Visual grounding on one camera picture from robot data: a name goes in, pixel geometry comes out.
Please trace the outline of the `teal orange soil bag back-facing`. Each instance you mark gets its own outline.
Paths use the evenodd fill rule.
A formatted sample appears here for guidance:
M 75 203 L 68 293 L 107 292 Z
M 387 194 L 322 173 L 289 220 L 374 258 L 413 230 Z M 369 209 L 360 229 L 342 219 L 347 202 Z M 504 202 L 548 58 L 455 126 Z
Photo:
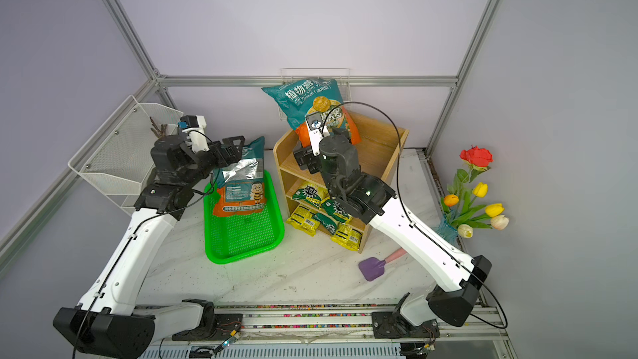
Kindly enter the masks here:
M 267 203 L 264 184 L 265 137 L 244 146 L 238 163 L 219 171 L 213 215 L 220 218 L 234 215 L 258 214 Z

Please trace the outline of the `yellow green fertilizer packet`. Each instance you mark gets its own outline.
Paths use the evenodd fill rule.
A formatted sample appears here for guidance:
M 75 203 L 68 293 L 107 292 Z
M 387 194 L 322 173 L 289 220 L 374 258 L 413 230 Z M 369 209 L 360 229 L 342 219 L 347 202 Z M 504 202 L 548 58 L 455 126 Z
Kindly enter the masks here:
M 353 229 L 350 225 L 339 224 L 335 234 L 331 237 L 331 241 L 345 249 L 357 252 L 361 247 L 362 233 L 357 229 Z
M 289 215 L 286 223 L 294 229 L 300 230 L 312 237 L 316 235 L 318 228 L 322 225 L 316 218 L 316 212 L 299 204 L 292 214 Z
M 322 204 L 329 199 L 329 194 L 325 188 L 311 182 L 305 182 L 294 192 L 292 199 L 320 209 Z
M 333 199 L 325 199 L 322 201 L 321 207 L 329 217 L 339 224 L 349 224 L 352 220 L 352 216 Z

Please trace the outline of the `teal orange soil bag front-facing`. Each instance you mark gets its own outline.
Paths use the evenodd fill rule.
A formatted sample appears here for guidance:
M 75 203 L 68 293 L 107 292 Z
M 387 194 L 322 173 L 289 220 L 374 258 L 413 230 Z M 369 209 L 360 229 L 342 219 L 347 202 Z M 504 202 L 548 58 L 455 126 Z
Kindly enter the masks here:
M 276 101 L 287 123 L 297 133 L 302 147 L 311 145 L 306 116 L 315 112 L 322 114 L 331 134 L 334 128 L 342 128 L 348 131 L 352 144 L 357 145 L 362 141 L 347 108 L 340 106 L 333 109 L 343 103 L 336 80 L 308 78 L 286 85 L 263 87 L 262 91 Z

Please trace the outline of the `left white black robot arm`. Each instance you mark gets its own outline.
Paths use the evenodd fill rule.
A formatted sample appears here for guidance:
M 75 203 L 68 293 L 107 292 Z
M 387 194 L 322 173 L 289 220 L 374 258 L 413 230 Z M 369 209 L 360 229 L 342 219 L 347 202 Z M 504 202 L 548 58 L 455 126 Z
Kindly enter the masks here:
M 194 204 L 194 186 L 239 162 L 244 142 L 243 136 L 234 136 L 206 142 L 204 149 L 182 135 L 155 142 L 156 180 L 138 197 L 121 242 L 78 304 L 61 308 L 53 319 L 74 352 L 138 358 L 151 342 L 166 337 L 214 334 L 212 302 L 186 299 L 167 307 L 140 307 L 137 299 L 160 246 Z

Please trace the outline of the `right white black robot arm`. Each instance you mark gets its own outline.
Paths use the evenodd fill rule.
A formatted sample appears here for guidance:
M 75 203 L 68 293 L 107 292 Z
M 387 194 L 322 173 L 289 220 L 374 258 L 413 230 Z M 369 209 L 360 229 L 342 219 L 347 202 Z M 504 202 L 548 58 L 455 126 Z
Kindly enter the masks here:
M 345 136 L 324 137 L 295 151 L 301 169 L 320 174 L 331 199 L 350 216 L 399 244 L 433 278 L 420 296 L 406 299 L 400 316 L 414 326 L 438 317 L 461 327 L 471 317 L 492 269 L 439 236 L 400 199 L 397 189 L 362 170 L 357 148 Z

